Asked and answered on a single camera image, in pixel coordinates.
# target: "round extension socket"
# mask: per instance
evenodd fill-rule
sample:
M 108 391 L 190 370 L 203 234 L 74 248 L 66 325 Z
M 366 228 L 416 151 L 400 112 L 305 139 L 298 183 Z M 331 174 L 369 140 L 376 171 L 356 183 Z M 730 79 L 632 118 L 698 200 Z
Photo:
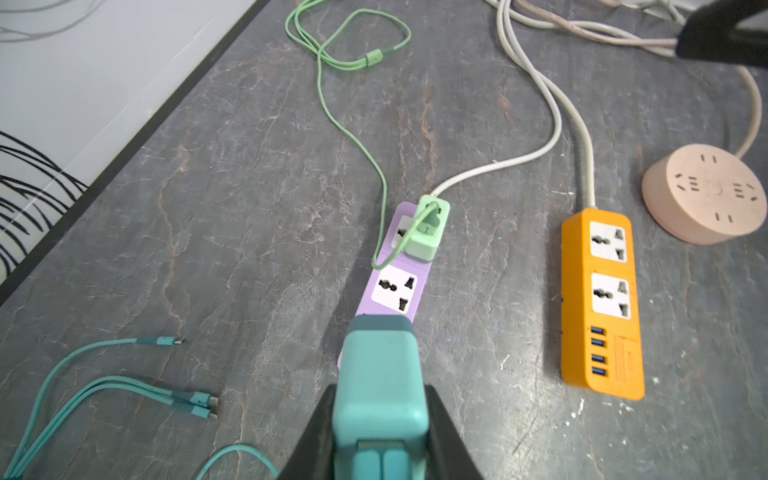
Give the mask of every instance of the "round extension socket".
M 766 193 L 740 159 L 711 145 L 678 148 L 643 176 L 643 200 L 675 237 L 711 245 L 757 230 L 766 218 Z

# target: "green charger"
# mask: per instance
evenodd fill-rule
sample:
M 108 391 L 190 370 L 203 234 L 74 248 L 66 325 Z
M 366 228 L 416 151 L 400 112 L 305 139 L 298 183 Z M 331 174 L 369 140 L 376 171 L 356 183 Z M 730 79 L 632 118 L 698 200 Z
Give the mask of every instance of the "green charger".
M 437 208 L 417 226 L 405 248 L 406 255 L 425 263 L 435 259 L 445 225 L 448 223 L 448 214 L 451 212 L 451 204 L 445 200 L 432 195 L 422 195 L 415 218 L 432 204 L 437 204 Z

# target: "orange power strip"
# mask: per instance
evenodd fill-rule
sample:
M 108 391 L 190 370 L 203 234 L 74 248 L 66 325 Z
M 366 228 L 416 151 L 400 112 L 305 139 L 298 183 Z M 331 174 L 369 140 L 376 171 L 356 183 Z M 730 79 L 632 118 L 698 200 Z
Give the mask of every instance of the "orange power strip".
M 563 223 L 562 375 L 625 399 L 645 395 L 632 224 L 588 208 Z

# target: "teal charger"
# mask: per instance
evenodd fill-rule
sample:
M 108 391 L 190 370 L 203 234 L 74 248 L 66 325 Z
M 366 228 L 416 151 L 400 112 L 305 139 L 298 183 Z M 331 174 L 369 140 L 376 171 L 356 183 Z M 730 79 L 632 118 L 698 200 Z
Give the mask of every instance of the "teal charger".
M 336 480 L 423 480 L 429 410 L 410 320 L 356 316 L 343 350 L 333 404 Z

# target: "table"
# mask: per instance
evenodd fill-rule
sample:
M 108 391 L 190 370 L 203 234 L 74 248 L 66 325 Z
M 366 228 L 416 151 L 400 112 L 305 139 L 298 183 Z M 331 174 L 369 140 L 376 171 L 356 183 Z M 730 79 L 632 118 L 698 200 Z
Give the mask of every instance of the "table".
M 480 0 L 329 2 L 328 35 L 356 7 L 384 8 L 413 43 L 375 68 L 326 69 L 329 107 L 380 160 L 389 214 L 468 167 L 534 150 L 551 118 L 503 55 Z M 26 478 L 192 478 L 233 442 L 278 467 L 327 385 L 370 272 L 381 188 L 323 114 L 314 57 L 289 41 L 293 2 L 269 3 L 34 273 L 0 308 L 0 459 L 49 369 L 86 343 L 178 335 L 74 362 L 44 414 L 101 375 L 220 394 L 217 421 L 100 394 Z M 639 35 L 674 26 L 598 2 L 567 18 Z M 398 38 L 360 18 L 333 47 L 357 57 Z M 668 61 L 517 28 L 531 60 L 591 129 L 598 206 L 633 222 L 646 396 L 573 389 L 559 374 L 560 226 L 581 208 L 581 147 L 446 191 L 450 223 L 415 319 L 433 384 L 487 479 L 764 478 L 768 475 L 768 229 L 716 245 L 674 239 L 642 203 L 641 174 L 693 142 L 736 147 L 746 91 L 732 67 Z M 768 81 L 756 71 L 763 92 Z M 768 135 L 746 162 L 768 178 Z M 211 478 L 268 478 L 225 458 Z

